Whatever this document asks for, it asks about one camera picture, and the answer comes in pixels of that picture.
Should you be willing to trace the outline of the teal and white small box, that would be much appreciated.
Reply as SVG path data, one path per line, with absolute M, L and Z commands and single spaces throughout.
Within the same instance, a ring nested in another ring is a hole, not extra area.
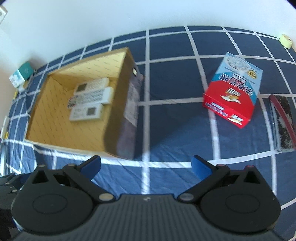
M 25 81 L 29 80 L 29 78 L 36 72 L 35 69 L 31 66 L 31 64 L 27 61 L 22 66 L 20 66 L 10 77 L 9 80 L 14 88 L 18 88 Z

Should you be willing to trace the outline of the white air conditioner remote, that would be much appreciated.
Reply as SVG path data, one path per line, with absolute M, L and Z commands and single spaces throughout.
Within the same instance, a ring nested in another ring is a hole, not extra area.
M 109 78 L 107 77 L 84 82 L 76 86 L 74 90 L 74 95 L 104 89 L 108 87 L 108 85 L 109 85 Z

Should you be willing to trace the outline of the red and blue carton box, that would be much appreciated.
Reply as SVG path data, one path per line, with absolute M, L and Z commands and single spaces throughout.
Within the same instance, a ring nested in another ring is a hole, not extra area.
M 255 109 L 263 70 L 229 52 L 204 93 L 203 107 L 233 123 L 245 127 Z

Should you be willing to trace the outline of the white tape roll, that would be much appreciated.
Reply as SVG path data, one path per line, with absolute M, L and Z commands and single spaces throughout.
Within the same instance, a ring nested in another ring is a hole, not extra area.
M 292 44 L 293 44 L 292 39 L 285 34 L 282 34 L 280 36 L 279 41 L 287 49 L 290 49 L 292 47 Z

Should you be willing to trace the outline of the open cardboard shoe box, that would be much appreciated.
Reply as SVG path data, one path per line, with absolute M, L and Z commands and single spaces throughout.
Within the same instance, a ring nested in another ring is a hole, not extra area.
M 113 97 L 110 104 L 102 104 L 101 119 L 70 121 L 73 108 L 67 104 L 76 86 L 104 77 L 109 78 Z M 143 78 L 128 48 L 88 57 L 49 73 L 32 110 L 26 141 L 73 154 L 132 159 Z

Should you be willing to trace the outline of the blue white checked bedsheet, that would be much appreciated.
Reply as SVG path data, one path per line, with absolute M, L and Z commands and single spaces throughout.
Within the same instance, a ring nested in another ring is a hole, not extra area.
M 103 160 L 94 181 L 116 195 L 177 195 L 198 181 L 191 170 L 194 155 L 233 169 L 254 165 L 281 204 L 275 231 L 295 240 L 295 152 L 279 153 L 273 146 L 268 101 L 270 94 L 282 94 L 295 107 L 295 51 L 260 32 L 216 26 L 145 30 L 86 45 L 46 63 L 11 104 L 4 172 L 29 173 L 38 164 L 59 169 L 85 159 L 26 143 L 30 114 L 48 73 L 124 47 L 147 77 L 140 94 L 135 155 L 130 161 Z M 244 128 L 202 106 L 204 89 L 226 52 L 263 71 L 259 99 Z

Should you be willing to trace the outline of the white display remote control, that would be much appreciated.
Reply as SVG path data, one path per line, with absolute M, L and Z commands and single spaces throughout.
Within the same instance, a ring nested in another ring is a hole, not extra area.
M 100 103 L 74 107 L 70 112 L 70 121 L 88 121 L 101 119 L 104 106 Z

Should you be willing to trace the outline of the white multicolour button remote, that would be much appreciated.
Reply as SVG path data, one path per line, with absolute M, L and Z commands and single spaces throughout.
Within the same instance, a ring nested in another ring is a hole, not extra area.
M 91 103 L 110 104 L 112 97 L 112 87 L 106 87 L 104 89 L 94 90 L 82 94 L 76 94 L 69 99 L 67 108 L 74 108 L 76 106 Z

